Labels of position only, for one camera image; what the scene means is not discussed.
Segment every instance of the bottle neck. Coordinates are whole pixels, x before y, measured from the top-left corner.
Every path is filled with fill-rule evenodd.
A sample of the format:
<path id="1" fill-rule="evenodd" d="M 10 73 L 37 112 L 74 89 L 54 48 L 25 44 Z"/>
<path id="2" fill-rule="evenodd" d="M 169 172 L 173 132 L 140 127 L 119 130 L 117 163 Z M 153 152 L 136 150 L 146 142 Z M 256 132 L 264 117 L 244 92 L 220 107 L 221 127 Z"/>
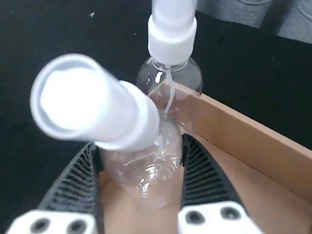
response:
<path id="1" fill-rule="evenodd" d="M 152 64 L 156 69 L 161 70 L 161 71 L 171 71 L 171 72 L 177 72 L 177 71 L 183 69 L 186 66 L 186 64 L 188 63 L 188 61 L 189 61 L 189 59 L 187 59 L 183 63 L 168 66 L 168 65 L 162 64 L 162 63 L 158 62 L 156 59 L 152 58 Z"/>

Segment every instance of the cardboard box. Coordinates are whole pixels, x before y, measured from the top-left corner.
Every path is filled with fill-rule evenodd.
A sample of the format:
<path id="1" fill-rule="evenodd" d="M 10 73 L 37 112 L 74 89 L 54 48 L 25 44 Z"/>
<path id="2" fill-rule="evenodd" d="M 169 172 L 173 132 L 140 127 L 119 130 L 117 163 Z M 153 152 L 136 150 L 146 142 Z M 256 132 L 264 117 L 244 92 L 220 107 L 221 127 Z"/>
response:
<path id="1" fill-rule="evenodd" d="M 222 167 L 259 228 L 312 234 L 312 151 L 206 95 L 191 94 L 188 101 L 200 113 L 194 137 Z M 183 168 L 180 173 L 182 189 Z M 105 233 L 177 233 L 181 189 L 174 204 L 147 213 L 106 172 L 100 182 Z"/>

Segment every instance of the black fabric surface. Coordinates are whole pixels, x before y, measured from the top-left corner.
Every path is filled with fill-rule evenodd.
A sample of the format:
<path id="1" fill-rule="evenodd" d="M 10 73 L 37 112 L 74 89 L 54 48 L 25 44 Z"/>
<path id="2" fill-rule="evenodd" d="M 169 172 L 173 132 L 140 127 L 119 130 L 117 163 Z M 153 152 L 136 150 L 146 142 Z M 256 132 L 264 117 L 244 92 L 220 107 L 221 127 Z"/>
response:
<path id="1" fill-rule="evenodd" d="M 134 82 L 148 57 L 150 2 L 4 0 L 0 9 L 3 233 L 13 218 L 39 204 L 84 145 L 50 139 L 35 126 L 29 94 L 37 73 L 57 56 L 82 53 Z M 204 93 L 312 149 L 312 45 L 203 14 L 197 19 L 193 58 Z"/>

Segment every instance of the plastic bottle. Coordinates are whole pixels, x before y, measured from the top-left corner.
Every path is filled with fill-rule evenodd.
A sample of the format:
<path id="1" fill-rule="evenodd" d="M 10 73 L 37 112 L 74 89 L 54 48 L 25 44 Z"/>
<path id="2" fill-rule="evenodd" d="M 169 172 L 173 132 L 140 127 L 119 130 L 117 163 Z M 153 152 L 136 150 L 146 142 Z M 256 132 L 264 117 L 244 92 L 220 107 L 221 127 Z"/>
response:
<path id="1" fill-rule="evenodd" d="M 200 96 L 203 81 L 193 52 L 197 0 L 153 0 L 148 20 L 151 57 L 142 65 L 136 85 L 168 113 L 184 131 L 192 131 L 196 106 L 189 95 Z"/>
<path id="2" fill-rule="evenodd" d="M 48 136 L 94 141 L 107 171 L 135 200 L 148 208 L 168 204 L 181 133 L 135 85 L 118 81 L 87 56 L 64 55 L 38 74 L 30 107 Z"/>

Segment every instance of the bottle cap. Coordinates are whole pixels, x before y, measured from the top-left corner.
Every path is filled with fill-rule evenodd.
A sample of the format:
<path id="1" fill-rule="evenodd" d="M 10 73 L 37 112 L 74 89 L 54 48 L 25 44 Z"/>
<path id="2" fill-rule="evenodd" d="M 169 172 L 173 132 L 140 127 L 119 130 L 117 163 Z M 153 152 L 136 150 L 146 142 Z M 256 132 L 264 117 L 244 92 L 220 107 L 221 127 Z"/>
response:
<path id="1" fill-rule="evenodd" d="M 191 56 L 197 29 L 196 4 L 197 0 L 153 0 L 148 49 L 158 62 L 177 65 Z"/>

